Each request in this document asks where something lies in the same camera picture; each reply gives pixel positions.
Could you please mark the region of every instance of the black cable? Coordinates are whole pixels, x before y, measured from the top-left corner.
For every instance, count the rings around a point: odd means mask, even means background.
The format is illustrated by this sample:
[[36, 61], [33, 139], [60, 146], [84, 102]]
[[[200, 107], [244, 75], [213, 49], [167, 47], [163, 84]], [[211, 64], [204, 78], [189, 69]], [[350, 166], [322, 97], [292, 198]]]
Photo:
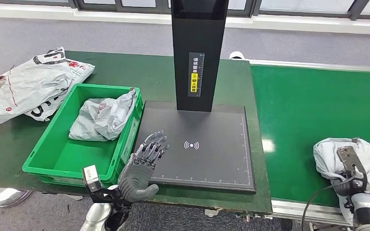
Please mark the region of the black cable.
[[352, 181], [354, 178], [355, 178], [355, 174], [353, 174], [353, 176], [352, 176], [352, 177], [350, 177], [350, 178], [349, 178], [349, 179], [347, 179], [347, 180], [344, 180], [343, 182], [341, 182], [341, 183], [339, 183], [339, 184], [330, 185], [330, 186], [327, 186], [327, 187], [325, 187], [325, 188], [323, 188], [323, 189], [320, 189], [320, 190], [318, 190], [317, 192], [315, 192], [315, 193], [310, 197], [310, 200], [308, 200], [307, 204], [305, 205], [304, 212], [303, 212], [303, 217], [302, 217], [302, 219], [301, 219], [301, 231], [304, 231], [304, 219], [305, 219], [305, 213], [307, 212], [307, 209], [308, 209], [308, 207], [310, 206], [311, 201], [313, 201], [313, 199], [314, 199], [314, 198], [315, 198], [315, 197], [316, 197], [320, 192], [322, 192], [322, 191], [324, 191], [324, 190], [327, 190], [327, 189], [334, 188], [334, 187], [339, 186], [339, 185], [346, 184], [346, 183], [348, 183], [348, 182]]

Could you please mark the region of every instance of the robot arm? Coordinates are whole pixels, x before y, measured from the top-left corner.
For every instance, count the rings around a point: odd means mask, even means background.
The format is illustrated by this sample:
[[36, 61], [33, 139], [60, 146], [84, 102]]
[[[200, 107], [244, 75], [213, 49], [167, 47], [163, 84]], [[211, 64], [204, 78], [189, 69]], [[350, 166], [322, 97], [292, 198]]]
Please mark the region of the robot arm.
[[353, 179], [334, 189], [338, 195], [347, 197], [344, 206], [354, 214], [355, 231], [370, 231], [370, 192], [366, 191], [367, 173], [353, 147], [338, 148], [337, 155], [344, 164], [347, 179]]
[[169, 145], [160, 144], [167, 139], [163, 134], [161, 130], [149, 135], [137, 152], [131, 154], [119, 176], [118, 185], [104, 189], [94, 165], [82, 169], [84, 184], [94, 204], [80, 231], [121, 230], [132, 203], [150, 199], [158, 192], [157, 185], [148, 185], [156, 162], [169, 148]]

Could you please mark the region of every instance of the green plastic crate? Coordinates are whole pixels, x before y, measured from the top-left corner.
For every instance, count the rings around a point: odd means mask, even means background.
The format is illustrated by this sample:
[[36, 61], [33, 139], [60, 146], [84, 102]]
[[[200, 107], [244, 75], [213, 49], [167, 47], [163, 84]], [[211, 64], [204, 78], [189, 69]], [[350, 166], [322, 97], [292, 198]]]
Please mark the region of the green plastic crate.
[[45, 183], [84, 187], [81, 168], [96, 165], [104, 186], [116, 184], [130, 157], [143, 112], [140, 90], [135, 90], [135, 108], [117, 139], [106, 142], [76, 141], [69, 139], [68, 134], [83, 103], [89, 98], [116, 99], [128, 93], [130, 87], [74, 85], [26, 159], [22, 170], [38, 176]]

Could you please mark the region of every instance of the black stand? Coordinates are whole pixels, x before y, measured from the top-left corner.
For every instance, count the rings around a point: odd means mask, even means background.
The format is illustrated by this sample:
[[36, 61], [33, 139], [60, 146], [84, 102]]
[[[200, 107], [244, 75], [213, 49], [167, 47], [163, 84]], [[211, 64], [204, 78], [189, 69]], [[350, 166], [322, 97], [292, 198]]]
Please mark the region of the black stand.
[[243, 106], [214, 105], [228, 0], [171, 0], [176, 104], [147, 101], [135, 150], [165, 130], [151, 181], [255, 193]]

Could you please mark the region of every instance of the crumpled plastic bag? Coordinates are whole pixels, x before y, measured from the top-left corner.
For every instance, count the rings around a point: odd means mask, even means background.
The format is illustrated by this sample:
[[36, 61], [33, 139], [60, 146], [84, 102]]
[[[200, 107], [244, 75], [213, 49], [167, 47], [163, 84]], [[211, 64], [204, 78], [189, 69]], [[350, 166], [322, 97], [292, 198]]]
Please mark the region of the crumpled plastic bag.
[[85, 81], [87, 77], [92, 74], [95, 68], [94, 65], [70, 59], [67, 59], [67, 66], [69, 67], [69, 73], [67, 75], [71, 76], [72, 78], [72, 82], [67, 91], [64, 91], [58, 96], [53, 96], [49, 98], [40, 106], [26, 112], [25, 115], [30, 116], [37, 121], [49, 121], [49, 116], [53, 115], [57, 111], [57, 109], [59, 109], [60, 105], [62, 105], [63, 101], [65, 100], [68, 92], [71, 90], [71, 87], [76, 83], [82, 83], [83, 81]]
[[112, 141], [123, 130], [135, 104], [135, 89], [117, 99], [88, 99], [70, 128], [69, 138], [79, 141]]
[[33, 57], [0, 76], [0, 124], [67, 91], [72, 83], [64, 51]]
[[94, 66], [67, 60], [63, 47], [37, 55], [0, 76], [0, 124], [21, 114], [48, 121], [70, 88]]
[[[367, 191], [370, 191], [370, 143], [363, 139], [346, 139], [346, 138], [327, 138], [313, 147], [313, 155], [316, 161], [317, 171], [324, 177], [331, 180], [332, 184], [337, 184], [337, 179], [346, 180], [340, 173], [345, 172], [344, 165], [337, 155], [337, 149], [340, 147], [352, 146], [361, 161], [367, 173]], [[344, 208], [346, 198], [337, 195], [340, 201], [340, 209], [349, 224], [353, 224], [353, 214], [350, 209]]]

